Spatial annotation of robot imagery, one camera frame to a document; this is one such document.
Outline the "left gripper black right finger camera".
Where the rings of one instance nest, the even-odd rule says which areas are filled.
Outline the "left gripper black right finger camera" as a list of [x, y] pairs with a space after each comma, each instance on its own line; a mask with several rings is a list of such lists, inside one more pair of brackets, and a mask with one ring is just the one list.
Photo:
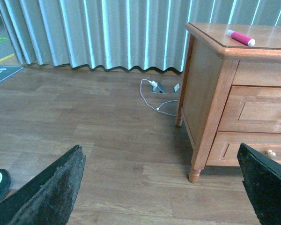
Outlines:
[[281, 225], [281, 164], [249, 145], [240, 144], [237, 159], [243, 185], [262, 225]]

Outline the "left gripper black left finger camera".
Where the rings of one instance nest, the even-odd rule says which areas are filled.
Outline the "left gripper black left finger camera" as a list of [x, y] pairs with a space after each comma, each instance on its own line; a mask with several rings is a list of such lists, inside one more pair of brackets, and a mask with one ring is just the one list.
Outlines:
[[86, 156], [74, 146], [0, 202], [0, 225], [65, 225], [81, 186]]

